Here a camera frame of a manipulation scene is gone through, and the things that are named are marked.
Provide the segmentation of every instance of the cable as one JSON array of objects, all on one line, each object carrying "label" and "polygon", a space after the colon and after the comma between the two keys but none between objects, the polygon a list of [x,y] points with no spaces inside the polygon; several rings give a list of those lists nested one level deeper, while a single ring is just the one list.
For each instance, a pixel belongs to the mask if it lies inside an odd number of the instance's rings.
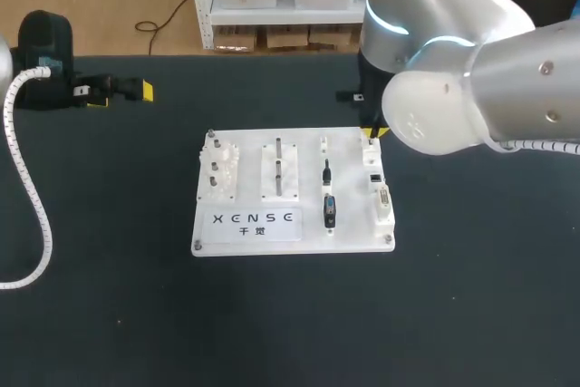
[{"label": "cable", "polygon": [[24,70],[20,74],[18,74],[15,79],[12,81],[10,86],[8,87],[8,91],[6,92],[6,97],[4,100],[4,132],[6,134],[6,140],[8,141],[8,149],[12,154],[12,160],[18,169],[18,173],[20,174],[20,179],[24,185],[24,189],[26,189],[26,193],[28,194],[28,198],[33,203],[34,211],[36,212],[36,217],[38,218],[38,223],[40,224],[40,228],[43,231],[43,242],[44,242],[44,250],[43,256],[40,259],[40,263],[36,267],[36,269],[27,276],[18,281],[13,281],[12,283],[0,283],[0,290],[7,290],[7,289],[18,289],[20,287],[24,287],[26,285],[30,285],[36,278],[38,278],[48,266],[48,262],[51,259],[51,254],[53,253],[53,233],[51,232],[51,226],[48,222],[48,217],[46,216],[46,212],[44,211],[43,203],[38,196],[38,192],[36,192],[36,188],[34,187],[33,181],[30,178],[30,174],[28,173],[28,169],[24,164],[24,159],[22,157],[22,153],[20,152],[20,148],[18,147],[18,141],[16,140],[16,132],[15,132],[15,121],[13,111],[15,108],[15,99],[18,90],[24,85],[27,81],[31,79],[40,79],[43,77],[50,77],[51,69],[48,67],[36,67],[30,70]]},{"label": "cable", "polygon": [[505,149],[512,150],[544,150],[580,155],[580,144],[572,142],[556,142],[552,140],[509,140],[500,142]]},{"label": "cable", "polygon": [[157,34],[159,33],[159,31],[169,24],[169,22],[173,19],[173,17],[175,16],[175,14],[178,13],[179,9],[187,1],[188,0],[182,0],[179,3],[179,5],[173,10],[173,12],[171,13],[171,15],[167,19],[167,21],[164,24],[162,24],[161,26],[158,26],[157,23],[152,22],[151,20],[144,20],[142,22],[138,22],[138,23],[135,24],[135,30],[138,31],[138,32],[153,32],[153,36],[151,37],[151,39],[149,41],[149,51],[147,52],[147,54],[149,56],[151,56],[151,50],[153,49],[153,42],[155,41],[155,38],[157,38]]}]

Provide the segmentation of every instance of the black cable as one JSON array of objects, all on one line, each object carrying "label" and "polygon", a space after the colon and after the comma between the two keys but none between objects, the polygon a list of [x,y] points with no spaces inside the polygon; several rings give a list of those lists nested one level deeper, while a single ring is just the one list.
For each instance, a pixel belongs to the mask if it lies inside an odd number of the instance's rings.
[{"label": "black cable", "polygon": [[187,1],[188,0],[182,0],[179,3],[179,5],[173,10],[173,12],[171,13],[171,15],[167,19],[167,21],[164,24],[162,24],[161,26],[157,26],[157,23],[152,22],[151,20],[143,20],[142,22],[138,22],[138,23],[135,24],[135,30],[136,31],[139,31],[139,32],[153,32],[153,36],[151,37],[151,39],[149,41],[149,51],[148,51],[148,55],[149,56],[151,56],[151,50],[153,48],[153,42],[155,41],[155,38],[157,38],[158,32],[161,29],[163,29],[165,26],[167,26],[171,20],[173,20],[173,17],[175,16],[175,14],[178,13],[179,9]]}]

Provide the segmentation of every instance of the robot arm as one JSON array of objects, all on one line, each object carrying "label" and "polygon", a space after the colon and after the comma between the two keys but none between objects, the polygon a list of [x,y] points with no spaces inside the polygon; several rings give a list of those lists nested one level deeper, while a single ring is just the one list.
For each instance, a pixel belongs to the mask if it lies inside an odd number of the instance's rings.
[{"label": "robot arm", "polygon": [[580,23],[535,30],[510,0],[368,0],[361,51],[387,77],[368,100],[396,136],[448,154],[580,137],[579,48]]}]

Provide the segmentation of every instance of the metal shelf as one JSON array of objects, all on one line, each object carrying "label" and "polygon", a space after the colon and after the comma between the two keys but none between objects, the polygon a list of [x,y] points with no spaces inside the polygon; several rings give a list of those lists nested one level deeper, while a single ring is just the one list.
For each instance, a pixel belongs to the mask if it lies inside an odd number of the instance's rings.
[{"label": "metal shelf", "polygon": [[214,25],[244,24],[354,24],[362,23],[365,0],[354,0],[350,9],[300,10],[294,0],[278,0],[272,9],[223,9],[218,0],[195,0],[199,32],[205,49],[214,48]]},{"label": "metal shelf", "polygon": [[365,1],[354,0],[346,10],[307,10],[296,9],[294,0],[278,0],[268,9],[223,9],[213,0],[209,17],[213,25],[353,24],[363,22]]}]

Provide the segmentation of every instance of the yellow tag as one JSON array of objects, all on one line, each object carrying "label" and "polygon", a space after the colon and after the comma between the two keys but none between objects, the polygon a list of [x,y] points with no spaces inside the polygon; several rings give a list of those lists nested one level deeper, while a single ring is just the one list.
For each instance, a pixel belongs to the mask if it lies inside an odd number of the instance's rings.
[{"label": "yellow tag", "polygon": [[[380,138],[382,135],[384,135],[387,131],[389,131],[390,129],[388,127],[380,127],[379,128],[379,135],[377,136],[377,138]],[[364,134],[366,135],[367,138],[371,137],[371,133],[372,133],[372,129],[369,127],[363,127],[362,131],[364,131]]]},{"label": "yellow tag", "polygon": [[153,102],[153,86],[143,81],[143,101]]},{"label": "yellow tag", "polygon": [[109,99],[105,99],[105,105],[102,104],[90,104],[87,103],[87,108],[108,108],[109,107]]}]

